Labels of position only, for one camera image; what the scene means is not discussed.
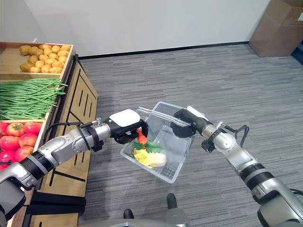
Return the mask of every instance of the black wheel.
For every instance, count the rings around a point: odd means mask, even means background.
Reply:
[[[123,218],[124,219],[134,219],[134,214],[130,209],[127,209],[123,213]]]
[[[177,200],[173,193],[167,195],[167,206],[169,209],[177,208]]]

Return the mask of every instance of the black cable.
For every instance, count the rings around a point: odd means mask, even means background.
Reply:
[[[90,125],[92,125],[91,122],[89,122],[89,123],[87,123],[87,124],[85,124],[85,125],[83,125],[83,122],[59,122],[59,123],[54,123],[54,124],[50,125],[50,126],[46,129],[45,134],[44,134],[44,137],[43,137],[43,140],[42,140],[42,144],[45,143],[46,137],[47,137],[48,133],[50,132],[51,128],[54,127],[54,126],[59,126],[59,125],[67,125],[67,126],[76,125],[76,126],[77,126],[77,129],[78,129],[78,131],[79,131],[79,133],[80,133],[80,135],[81,135],[81,137],[83,138],[83,140],[84,140],[84,142],[85,142],[85,144],[86,144],[86,146],[87,146],[87,148],[88,148],[88,150],[90,150],[89,143],[87,142],[87,140],[86,140],[86,138],[85,138],[85,136],[84,136],[84,134],[83,134],[81,128],[89,127]]]
[[[290,190],[293,191],[293,194],[295,194],[295,195],[302,195],[303,196],[303,192],[301,190],[294,189],[294,188],[290,188]]]
[[[232,127],[230,127],[228,125],[225,125],[224,128],[233,132],[233,133],[235,133],[235,138],[236,139],[238,138],[238,132],[244,130],[244,134],[243,134],[243,137],[242,137],[241,142],[240,142],[240,146],[243,147],[245,139],[248,135],[248,132],[250,131],[250,128],[247,125],[243,125],[239,129],[233,129]]]
[[[59,126],[59,125],[71,126],[71,125],[80,125],[80,124],[83,124],[83,123],[82,122],[59,122],[59,123],[54,123],[54,124],[48,126],[47,129],[45,130],[45,134],[42,139],[42,144],[45,143],[46,137],[47,137],[48,133],[50,132],[50,130],[52,129],[52,127]]]
[[[83,138],[83,140],[84,140],[84,142],[85,142],[85,144],[87,146],[87,149],[90,150],[89,143],[87,143],[87,140],[86,140],[85,136],[83,135],[83,132],[81,131],[81,128],[80,128],[79,125],[77,125],[77,129],[78,129],[80,135],[82,136],[82,138]]]

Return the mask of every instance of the green leaf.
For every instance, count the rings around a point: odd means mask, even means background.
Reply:
[[[145,147],[148,153],[160,153],[163,150],[163,147],[150,141],[147,141]]]
[[[141,150],[144,146],[139,143],[139,142],[133,142],[133,148],[137,149],[137,150]]]

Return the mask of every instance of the black strap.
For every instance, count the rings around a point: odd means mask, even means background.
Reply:
[[[86,127],[86,130],[89,132],[90,135],[92,135],[94,140],[94,146],[92,147],[92,150],[97,152],[102,149],[102,146],[104,145],[103,140],[99,141],[99,136],[96,132],[96,129],[93,127]]]
[[[217,137],[217,135],[219,135],[221,132],[227,133],[227,132],[224,131],[223,129],[217,129],[217,130],[214,131],[214,133],[208,138],[208,142],[209,142],[209,143],[212,143],[213,140]]]
[[[214,131],[214,133],[208,138],[208,140],[204,140],[201,144],[201,147],[207,151],[208,153],[211,153],[214,149],[214,143],[213,140],[217,137],[217,135],[219,135],[221,132],[223,133],[227,133],[226,131],[224,131],[223,129],[217,129],[216,131]]]

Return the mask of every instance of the red tomato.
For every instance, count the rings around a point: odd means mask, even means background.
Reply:
[[[21,147],[24,146],[32,146],[34,147],[36,144],[37,136],[32,133],[25,133],[23,136],[19,139],[19,145]]]
[[[35,135],[39,135],[42,124],[36,122],[26,122],[24,124],[25,133],[33,133]]]
[[[8,136],[22,136],[24,134],[22,123],[12,123],[6,128],[6,134]]]
[[[21,147],[16,150],[15,159],[16,162],[21,162],[24,158],[30,155],[33,152],[34,148],[30,146]]]
[[[15,151],[14,150],[3,150],[0,152],[0,162],[8,162],[11,160],[11,162],[15,162]]]
[[[0,139],[0,148],[4,150],[17,150],[19,146],[19,137],[16,136],[3,136]]]
[[[0,122],[0,135],[6,136],[5,130],[8,127],[8,124]]]

